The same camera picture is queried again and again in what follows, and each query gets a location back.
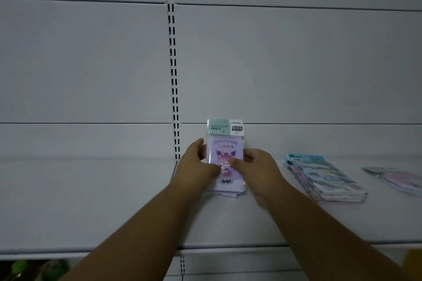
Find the stationery package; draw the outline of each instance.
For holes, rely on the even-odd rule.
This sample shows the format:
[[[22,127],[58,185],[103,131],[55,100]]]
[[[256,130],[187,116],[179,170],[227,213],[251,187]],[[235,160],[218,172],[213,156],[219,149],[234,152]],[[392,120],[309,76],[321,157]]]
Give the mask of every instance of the stationery package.
[[[363,202],[367,192],[320,155],[287,154],[285,164],[316,202]]]
[[[207,163],[221,166],[221,173],[208,188],[228,197],[245,192],[242,175],[230,166],[230,157],[244,160],[244,126],[242,120],[208,119]]]
[[[422,197],[421,176],[408,171],[382,167],[367,167],[362,168],[362,170],[379,177],[386,185],[396,190]]]

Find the purple card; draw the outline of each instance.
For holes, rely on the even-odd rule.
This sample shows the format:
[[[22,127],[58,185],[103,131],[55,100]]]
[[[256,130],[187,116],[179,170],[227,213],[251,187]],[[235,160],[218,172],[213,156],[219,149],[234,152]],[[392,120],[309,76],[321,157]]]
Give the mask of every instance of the purple card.
[[[207,163],[221,166],[221,173],[209,190],[242,193],[244,180],[241,174],[230,166],[230,157],[244,159],[243,140],[230,135],[213,135],[208,140]]]

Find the person's right hand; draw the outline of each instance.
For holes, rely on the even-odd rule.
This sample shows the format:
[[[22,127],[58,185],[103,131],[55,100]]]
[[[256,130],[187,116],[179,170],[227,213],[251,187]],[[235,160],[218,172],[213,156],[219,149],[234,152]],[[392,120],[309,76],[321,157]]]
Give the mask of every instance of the person's right hand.
[[[245,149],[245,161],[232,157],[230,165],[241,173],[256,201],[267,208],[267,200],[289,185],[271,154],[259,149]]]

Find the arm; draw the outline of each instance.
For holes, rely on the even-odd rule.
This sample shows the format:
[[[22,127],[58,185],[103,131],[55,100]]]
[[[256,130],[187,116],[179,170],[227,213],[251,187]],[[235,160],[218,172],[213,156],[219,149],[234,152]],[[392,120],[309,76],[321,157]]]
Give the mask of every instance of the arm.
[[[265,151],[231,165],[266,207],[309,280],[411,280],[397,264],[293,188]]]
[[[62,280],[162,280],[192,204],[220,172],[200,161],[205,149],[203,139],[190,145],[171,183]]]

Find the cartoon girl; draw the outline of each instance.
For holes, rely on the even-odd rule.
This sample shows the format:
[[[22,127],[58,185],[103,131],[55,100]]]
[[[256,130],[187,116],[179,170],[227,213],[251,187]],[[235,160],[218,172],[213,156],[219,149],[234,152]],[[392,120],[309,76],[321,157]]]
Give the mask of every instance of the cartoon girl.
[[[231,156],[235,156],[236,151],[233,152],[221,152],[217,150],[217,163],[221,166],[221,175],[223,177],[222,183],[231,183],[230,177],[233,175],[233,169],[230,166],[229,159]]]

